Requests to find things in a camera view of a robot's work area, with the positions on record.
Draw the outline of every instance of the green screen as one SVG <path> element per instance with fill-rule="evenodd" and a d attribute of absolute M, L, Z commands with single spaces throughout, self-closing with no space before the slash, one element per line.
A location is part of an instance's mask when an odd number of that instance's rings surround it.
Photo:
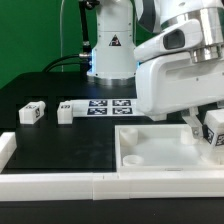
<path fill-rule="evenodd" d="M 62 0 L 0 0 L 0 88 L 21 73 L 41 71 L 61 56 Z M 96 43 L 95 11 L 86 11 L 92 46 Z M 150 34 L 137 26 L 136 43 Z M 65 0 L 63 55 L 79 53 L 82 31 L 78 0 Z M 69 66 L 65 71 L 77 70 Z"/>

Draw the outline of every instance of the small white cube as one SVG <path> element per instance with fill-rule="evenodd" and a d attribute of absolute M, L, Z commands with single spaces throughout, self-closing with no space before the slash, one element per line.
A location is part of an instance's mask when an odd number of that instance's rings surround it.
<path fill-rule="evenodd" d="M 60 103 L 57 114 L 58 114 L 58 124 L 72 124 L 73 113 L 72 113 L 72 103 L 66 101 Z"/>
<path fill-rule="evenodd" d="M 21 124 L 34 124 L 44 115 L 45 103 L 30 102 L 19 110 L 19 119 Z"/>
<path fill-rule="evenodd" d="M 208 142 L 217 149 L 224 148 L 224 109 L 208 111 L 204 123 L 208 126 Z"/>

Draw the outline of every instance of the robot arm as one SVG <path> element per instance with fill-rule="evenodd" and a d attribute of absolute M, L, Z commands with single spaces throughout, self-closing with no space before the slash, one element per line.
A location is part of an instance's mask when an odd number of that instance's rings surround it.
<path fill-rule="evenodd" d="M 138 22 L 151 33 L 160 33 L 160 0 L 135 0 Z"/>
<path fill-rule="evenodd" d="M 188 110 L 188 115 L 183 113 L 184 120 L 191 127 L 200 126 L 197 107 L 224 100 L 223 3 L 149 2 L 151 10 L 146 1 L 136 0 L 138 19 L 149 30 L 159 21 L 162 32 L 134 51 L 136 60 L 142 62 L 136 72 L 137 107 L 153 120 Z M 201 130 L 195 133 L 202 135 Z"/>

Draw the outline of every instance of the black table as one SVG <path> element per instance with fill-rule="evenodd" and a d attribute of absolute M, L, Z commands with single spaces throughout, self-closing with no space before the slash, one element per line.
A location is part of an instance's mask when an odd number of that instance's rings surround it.
<path fill-rule="evenodd" d="M 116 172 L 114 127 L 151 124 L 147 117 L 74 118 L 57 124 L 60 102 L 136 98 L 135 86 L 87 83 L 79 73 L 27 73 L 0 90 L 0 134 L 15 131 L 18 147 L 4 174 Z M 18 110 L 44 101 L 45 116 L 34 126 L 19 123 Z M 201 107 L 205 111 L 214 105 Z M 179 113 L 162 123 L 182 123 Z M 224 199 L 1 202 L 0 223 L 222 223 Z"/>

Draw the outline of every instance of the qr-like marker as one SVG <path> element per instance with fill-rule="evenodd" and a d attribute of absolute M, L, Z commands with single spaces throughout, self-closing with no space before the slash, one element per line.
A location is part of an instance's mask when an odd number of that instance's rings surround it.
<path fill-rule="evenodd" d="M 36 118 L 40 117 L 40 109 L 39 108 L 37 108 L 35 110 L 35 113 L 36 113 Z"/>
<path fill-rule="evenodd" d="M 131 100 L 113 100 L 113 106 L 114 107 L 131 106 Z"/>
<path fill-rule="evenodd" d="M 90 108 L 87 115 L 107 115 L 107 108 Z"/>
<path fill-rule="evenodd" d="M 106 107 L 107 100 L 91 100 L 89 101 L 90 107 Z"/>
<path fill-rule="evenodd" d="M 133 114 L 132 108 L 113 108 L 114 115 L 125 115 L 125 114 Z"/>
<path fill-rule="evenodd" d="M 69 109 L 71 106 L 70 105 L 62 105 L 61 109 Z"/>
<path fill-rule="evenodd" d="M 34 109 L 36 108 L 37 106 L 34 106 L 34 105 L 28 105 L 27 107 L 25 107 L 26 109 Z"/>
<path fill-rule="evenodd" d="M 208 136 L 206 137 L 206 140 L 212 144 L 212 141 L 213 141 L 213 138 L 214 138 L 214 133 L 211 129 L 208 128 Z"/>
<path fill-rule="evenodd" d="M 224 134 L 219 135 L 217 138 L 216 146 L 224 145 Z"/>

